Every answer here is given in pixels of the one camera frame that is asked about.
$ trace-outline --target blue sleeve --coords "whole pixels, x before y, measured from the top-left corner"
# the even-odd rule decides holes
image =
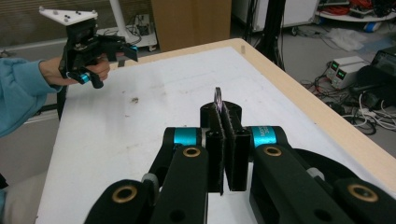
[[[57,92],[41,75],[37,62],[0,59],[0,137],[20,127]]]
[[[4,205],[6,204],[6,193],[0,189],[0,223],[3,223]]]

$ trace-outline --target gray floor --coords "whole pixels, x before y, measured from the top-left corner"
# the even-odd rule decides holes
[[[362,31],[363,26],[363,23],[340,21],[327,21],[320,26],[315,24],[300,26],[299,29],[307,36],[293,36],[291,35],[290,28],[283,29],[283,34],[279,39],[279,46],[281,47],[286,72],[297,81],[313,81],[315,77],[323,74],[327,68],[326,63],[332,59],[357,55],[369,63],[374,58],[376,52],[379,49],[389,47],[389,45],[394,43],[394,32],[396,29],[395,31],[392,29],[393,24],[384,23],[382,24],[380,30],[371,34],[364,33]],[[366,36],[367,39],[363,43],[363,49],[352,51],[339,49],[330,39],[324,37],[324,35],[332,28],[356,30],[360,32],[360,34]],[[317,35],[310,35],[312,31],[316,31],[317,33],[321,34],[321,37],[318,37]],[[237,22],[233,22],[231,38],[241,37],[242,33],[243,27]],[[260,36],[261,34],[255,34],[252,38],[251,44],[254,45]],[[55,40],[52,43],[37,43],[28,46],[18,46],[8,50],[14,53],[14,57],[22,57],[28,60],[38,60],[61,55],[63,46],[64,40]],[[147,48],[142,48],[139,51],[139,57],[144,57],[159,52],[161,52],[159,48],[152,52],[150,52]],[[54,102],[54,95],[51,95],[49,97],[48,104]],[[22,129],[27,129],[29,132],[19,130],[18,132],[13,133],[6,138],[0,139],[0,148],[2,148],[2,150],[0,150],[0,170],[4,170],[4,166],[12,165],[12,162],[14,162],[5,160],[5,153],[1,152],[6,151],[4,148],[7,148],[7,150],[10,151],[14,147],[25,147],[28,149],[31,147],[46,147],[45,150],[47,151],[43,156],[43,159],[41,159],[41,164],[38,165],[36,170],[26,170],[23,174],[19,172],[18,175],[13,174],[13,172],[18,172],[16,170],[7,170],[7,174],[4,174],[3,172],[4,175],[16,176],[11,177],[11,179],[8,179],[8,181],[10,180],[10,182],[18,182],[25,177],[33,175],[34,173],[40,173],[42,170],[45,170],[46,167],[48,167],[50,162],[48,158],[50,157],[56,136],[54,132],[56,132],[58,124],[59,123],[57,119],[52,119],[51,122],[48,122],[47,127],[37,126],[37,129],[40,130],[34,130],[34,128],[31,126],[24,125]],[[19,141],[22,135],[24,138],[29,138],[29,140],[25,142]],[[394,147],[396,143],[394,138],[395,136],[395,132],[379,128],[375,135],[371,135],[369,137],[396,158],[396,148]]]

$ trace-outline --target black stand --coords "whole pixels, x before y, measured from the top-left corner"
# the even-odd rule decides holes
[[[56,94],[56,105],[58,111],[58,118],[61,120],[62,112],[64,111],[64,102],[66,101],[67,86],[63,86],[61,91]]]
[[[262,55],[285,70],[282,56],[277,46],[277,37],[280,34],[286,0],[270,0],[268,2],[267,16],[262,38],[256,47]]]

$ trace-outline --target wall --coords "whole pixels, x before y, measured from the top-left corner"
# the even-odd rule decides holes
[[[40,6],[61,10],[94,9],[99,14],[99,29],[117,26],[108,0],[0,1],[0,48],[66,38],[64,26],[42,16],[38,12]],[[153,21],[149,0],[120,0],[120,6],[125,24],[136,14],[149,14]]]
[[[151,0],[162,52],[230,38],[231,0]]]

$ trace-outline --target electronic equipment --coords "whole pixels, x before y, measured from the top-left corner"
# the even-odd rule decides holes
[[[340,66],[345,66],[353,63],[362,63],[364,60],[358,56],[334,59],[326,70],[326,77],[332,81]]]
[[[363,94],[362,103],[372,109],[396,105],[396,76],[373,65],[364,66],[350,93],[354,97]]]
[[[371,65],[396,77],[396,47],[379,50]]]
[[[332,79],[332,86],[341,90],[356,82],[356,74],[361,68],[366,66],[365,63],[353,63],[350,65],[340,66]]]

